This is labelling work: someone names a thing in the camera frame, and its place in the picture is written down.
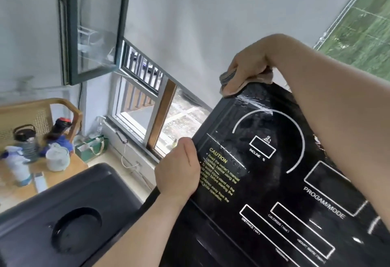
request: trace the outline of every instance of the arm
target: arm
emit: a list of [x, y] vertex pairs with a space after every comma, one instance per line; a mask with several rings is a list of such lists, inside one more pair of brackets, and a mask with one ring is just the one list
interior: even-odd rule
[[181, 138], [155, 175], [159, 197], [94, 267], [159, 265], [172, 227], [199, 183], [200, 166], [191, 139]]
[[283, 74], [329, 156], [390, 229], [390, 83], [276, 34], [236, 55], [224, 95], [267, 65]]

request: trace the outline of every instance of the table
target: table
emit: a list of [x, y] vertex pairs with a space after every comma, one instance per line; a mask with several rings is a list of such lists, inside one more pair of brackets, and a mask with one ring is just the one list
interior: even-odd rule
[[[54, 186], [88, 168], [88, 165], [76, 154], [71, 156], [70, 165], [64, 171], [49, 171], [44, 157], [39, 158], [29, 166], [31, 173], [43, 172], [48, 187]], [[0, 178], [0, 212], [37, 194], [34, 181], [24, 187], [16, 185], [15, 178], [4, 160], [0, 161]]]

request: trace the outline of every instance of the wooden chair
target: wooden chair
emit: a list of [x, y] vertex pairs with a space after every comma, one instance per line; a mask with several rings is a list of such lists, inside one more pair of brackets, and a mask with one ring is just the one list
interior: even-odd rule
[[36, 128], [40, 144], [43, 144], [43, 136], [53, 126], [51, 104], [64, 105], [73, 112], [72, 126], [66, 136], [69, 141], [73, 141], [80, 128], [83, 113], [66, 99], [50, 98], [0, 107], [0, 149], [12, 145], [15, 142], [13, 130], [25, 124], [32, 124]]

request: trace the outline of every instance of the green foliage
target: green foliage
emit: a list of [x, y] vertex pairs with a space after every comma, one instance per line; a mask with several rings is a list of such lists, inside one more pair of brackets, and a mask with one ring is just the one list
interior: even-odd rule
[[390, 0], [356, 0], [319, 51], [390, 81]]

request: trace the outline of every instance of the hand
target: hand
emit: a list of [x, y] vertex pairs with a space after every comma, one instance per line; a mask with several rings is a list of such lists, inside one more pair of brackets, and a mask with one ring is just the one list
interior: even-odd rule
[[161, 196], [183, 207], [199, 185], [200, 165], [190, 138], [181, 138], [154, 169]]
[[234, 77], [223, 88], [222, 94], [230, 96], [237, 92], [240, 86], [249, 77], [256, 76], [262, 73], [267, 66], [274, 67], [275, 65], [270, 58], [270, 50], [283, 34], [273, 34], [256, 41], [250, 46], [236, 54], [231, 62], [228, 73], [232, 73], [237, 69]]

